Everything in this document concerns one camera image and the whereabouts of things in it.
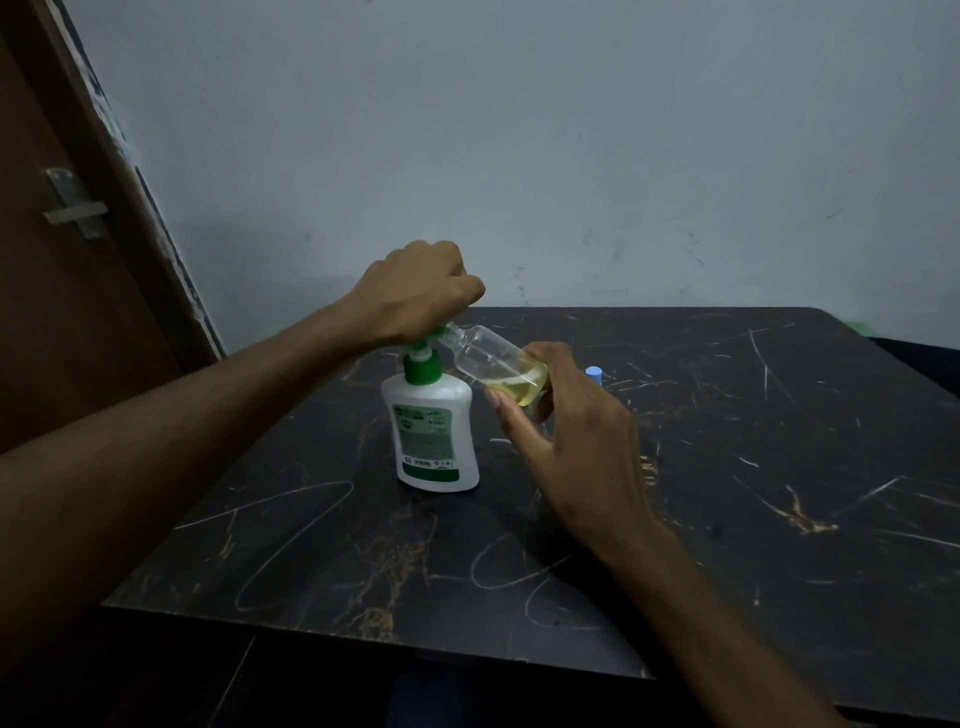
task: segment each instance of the white wall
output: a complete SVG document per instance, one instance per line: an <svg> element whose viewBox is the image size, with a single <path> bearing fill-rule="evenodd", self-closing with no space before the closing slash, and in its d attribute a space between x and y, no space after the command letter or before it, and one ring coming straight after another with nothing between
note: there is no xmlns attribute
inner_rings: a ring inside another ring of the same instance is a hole
<svg viewBox="0 0 960 728"><path fill-rule="evenodd" d="M485 304L960 347L960 2L66 6L228 350L418 237Z"/></svg>

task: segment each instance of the door latch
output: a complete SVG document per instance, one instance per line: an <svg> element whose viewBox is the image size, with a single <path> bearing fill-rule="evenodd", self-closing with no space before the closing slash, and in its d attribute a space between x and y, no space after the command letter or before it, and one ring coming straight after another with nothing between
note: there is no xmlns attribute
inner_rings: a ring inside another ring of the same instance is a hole
<svg viewBox="0 0 960 728"><path fill-rule="evenodd" d="M91 200L80 178L63 167L45 169L43 174L50 180L65 205L43 213L49 225L76 223L80 234L86 240L107 237L107 226L100 219L100 215L109 212L107 205Z"/></svg>

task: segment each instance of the blue bottle cap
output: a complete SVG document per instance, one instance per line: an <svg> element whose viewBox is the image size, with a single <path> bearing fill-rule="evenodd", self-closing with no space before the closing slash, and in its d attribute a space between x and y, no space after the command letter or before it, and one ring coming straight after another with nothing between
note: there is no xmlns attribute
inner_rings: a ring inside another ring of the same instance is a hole
<svg viewBox="0 0 960 728"><path fill-rule="evenodd" d="M587 367L585 371L587 372L587 376L601 387L603 386L603 370L600 369L600 367Z"/></svg>

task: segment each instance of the door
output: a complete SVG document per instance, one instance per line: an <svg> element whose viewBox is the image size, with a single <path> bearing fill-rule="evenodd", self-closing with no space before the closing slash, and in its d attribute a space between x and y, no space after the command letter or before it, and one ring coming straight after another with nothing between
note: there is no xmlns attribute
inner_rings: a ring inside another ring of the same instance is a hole
<svg viewBox="0 0 960 728"><path fill-rule="evenodd" d="M0 36L0 452L182 374L109 233L44 219L51 168L73 169Z"/></svg>

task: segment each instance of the small transparent bottle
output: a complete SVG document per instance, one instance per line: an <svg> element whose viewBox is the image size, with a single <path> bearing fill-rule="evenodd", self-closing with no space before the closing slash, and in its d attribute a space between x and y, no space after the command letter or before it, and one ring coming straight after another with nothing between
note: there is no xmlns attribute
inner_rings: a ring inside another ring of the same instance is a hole
<svg viewBox="0 0 960 728"><path fill-rule="evenodd" d="M505 392L521 407L535 400L546 383L546 364L486 327L447 324L437 336L453 351L457 369Z"/></svg>

